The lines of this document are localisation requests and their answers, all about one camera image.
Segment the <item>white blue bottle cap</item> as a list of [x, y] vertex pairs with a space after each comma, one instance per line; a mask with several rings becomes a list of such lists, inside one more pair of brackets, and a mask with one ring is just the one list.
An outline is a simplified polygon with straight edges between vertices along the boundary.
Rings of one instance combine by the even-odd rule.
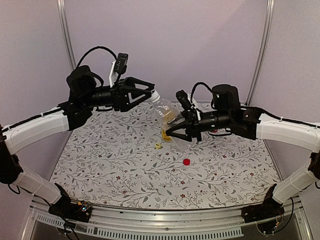
[[154, 104], [156, 103], [157, 101], [159, 101], [161, 99], [161, 96], [160, 94], [154, 90], [152, 93], [151, 93], [151, 97], [149, 98], [149, 101]]

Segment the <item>red bottle cap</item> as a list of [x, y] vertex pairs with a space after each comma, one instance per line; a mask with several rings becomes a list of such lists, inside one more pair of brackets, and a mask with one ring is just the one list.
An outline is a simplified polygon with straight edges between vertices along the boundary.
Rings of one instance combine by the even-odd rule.
[[182, 161], [182, 163], [183, 163], [185, 166], [189, 166], [189, 165], [191, 164], [191, 161], [190, 161], [190, 159], [185, 158], [185, 159]]

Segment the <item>clear bottle blue cap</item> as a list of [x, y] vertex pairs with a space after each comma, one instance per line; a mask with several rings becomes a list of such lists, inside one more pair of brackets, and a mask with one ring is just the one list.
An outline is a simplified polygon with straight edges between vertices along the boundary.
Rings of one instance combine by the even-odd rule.
[[[155, 110], [155, 116], [161, 126], [161, 129], [167, 130], [167, 126], [170, 122], [178, 122], [184, 120], [179, 109], [169, 100], [161, 97], [159, 101], [151, 103]], [[172, 137], [173, 143], [184, 151], [189, 150], [195, 145], [195, 141], [184, 141], [175, 137]]]

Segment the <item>beige bottle cap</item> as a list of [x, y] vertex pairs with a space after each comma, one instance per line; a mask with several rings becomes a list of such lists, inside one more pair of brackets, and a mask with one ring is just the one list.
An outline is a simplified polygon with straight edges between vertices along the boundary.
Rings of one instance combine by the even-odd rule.
[[161, 145], [160, 143], [156, 143], [156, 144], [155, 144], [155, 148], [159, 150], [159, 149], [162, 148], [162, 145]]

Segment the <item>yellow juice bottle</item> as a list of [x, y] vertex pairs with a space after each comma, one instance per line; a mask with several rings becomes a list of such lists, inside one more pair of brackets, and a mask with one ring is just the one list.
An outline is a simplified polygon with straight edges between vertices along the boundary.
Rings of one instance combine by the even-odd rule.
[[165, 141], [165, 142], [168, 142], [168, 143], [172, 143], [173, 142], [173, 139], [171, 136], [168, 136], [166, 134], [166, 130], [165, 129], [161, 129], [161, 136], [162, 136], [162, 139]]

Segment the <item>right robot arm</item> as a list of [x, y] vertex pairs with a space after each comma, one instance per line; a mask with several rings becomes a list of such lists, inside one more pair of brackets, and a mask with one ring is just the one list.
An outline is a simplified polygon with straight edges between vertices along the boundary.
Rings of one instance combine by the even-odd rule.
[[212, 111], [198, 111], [193, 96], [183, 90], [176, 98], [183, 107], [184, 120], [172, 123], [166, 135], [184, 141], [202, 141], [202, 133], [229, 129], [231, 134], [251, 140], [272, 140], [307, 149], [310, 162], [301, 166], [285, 180], [272, 187], [259, 206], [262, 218], [269, 218], [290, 197], [305, 190], [320, 179], [320, 125], [275, 116], [260, 107], [242, 106], [238, 89], [219, 84], [211, 89]]

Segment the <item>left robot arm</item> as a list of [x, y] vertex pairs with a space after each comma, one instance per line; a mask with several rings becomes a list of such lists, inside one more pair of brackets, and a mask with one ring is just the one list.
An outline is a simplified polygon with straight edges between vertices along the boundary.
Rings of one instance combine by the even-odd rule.
[[127, 112], [146, 100], [158, 100], [155, 85], [134, 77], [118, 80], [125, 70], [113, 62], [109, 85], [90, 70], [78, 66], [67, 77], [69, 99], [47, 112], [7, 125], [0, 129], [0, 182], [15, 185], [54, 205], [63, 216], [74, 213], [74, 205], [67, 192], [58, 184], [48, 182], [32, 170], [19, 164], [17, 153], [25, 147], [49, 136], [82, 127], [101, 106]]

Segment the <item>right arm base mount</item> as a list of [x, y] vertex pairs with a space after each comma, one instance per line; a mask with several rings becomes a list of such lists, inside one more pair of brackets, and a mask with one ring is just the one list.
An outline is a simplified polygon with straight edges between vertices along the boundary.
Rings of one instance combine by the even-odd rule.
[[262, 203], [248, 205], [241, 209], [241, 217], [245, 223], [273, 218], [284, 213], [283, 204], [276, 202], [271, 196], [264, 199]]

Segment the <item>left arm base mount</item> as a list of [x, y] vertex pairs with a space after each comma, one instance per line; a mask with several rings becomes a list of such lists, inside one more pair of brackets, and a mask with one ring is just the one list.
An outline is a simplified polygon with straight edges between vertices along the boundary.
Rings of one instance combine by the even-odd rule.
[[55, 204], [51, 204], [48, 213], [62, 219], [88, 223], [92, 214], [92, 205], [84, 200], [73, 203], [68, 193], [57, 183], [61, 197]]

